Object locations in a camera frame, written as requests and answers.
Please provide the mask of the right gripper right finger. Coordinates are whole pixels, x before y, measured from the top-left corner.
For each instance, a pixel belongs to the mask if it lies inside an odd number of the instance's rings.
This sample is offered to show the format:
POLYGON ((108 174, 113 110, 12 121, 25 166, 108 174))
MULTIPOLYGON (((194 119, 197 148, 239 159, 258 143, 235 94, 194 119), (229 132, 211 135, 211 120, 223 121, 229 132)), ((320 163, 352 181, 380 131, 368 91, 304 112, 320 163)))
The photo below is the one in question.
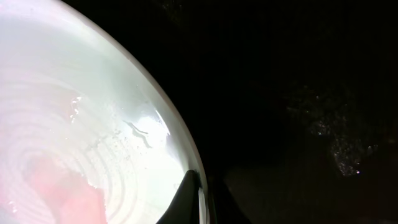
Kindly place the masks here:
POLYGON ((208 190, 210 223, 251 224, 222 179, 211 176, 208 179, 208 190))

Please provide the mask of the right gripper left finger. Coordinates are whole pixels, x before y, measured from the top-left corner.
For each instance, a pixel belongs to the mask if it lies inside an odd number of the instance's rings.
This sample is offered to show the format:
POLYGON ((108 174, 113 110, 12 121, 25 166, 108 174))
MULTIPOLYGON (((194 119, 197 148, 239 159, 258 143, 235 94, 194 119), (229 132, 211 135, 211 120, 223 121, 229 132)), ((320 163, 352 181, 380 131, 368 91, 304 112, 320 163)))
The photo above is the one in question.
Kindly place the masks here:
POLYGON ((199 224, 199 188, 199 175, 194 170, 188 170, 157 224, 199 224))

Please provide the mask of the light blue plate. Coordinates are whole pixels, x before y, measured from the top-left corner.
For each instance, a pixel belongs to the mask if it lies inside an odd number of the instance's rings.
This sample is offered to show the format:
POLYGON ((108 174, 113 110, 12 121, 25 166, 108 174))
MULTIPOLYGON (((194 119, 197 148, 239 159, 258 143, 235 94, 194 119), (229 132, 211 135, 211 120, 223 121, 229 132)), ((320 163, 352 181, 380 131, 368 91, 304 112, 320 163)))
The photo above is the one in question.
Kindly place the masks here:
POLYGON ((188 170, 183 119, 116 40, 61 1, 1 2, 1 222, 157 223, 188 170))

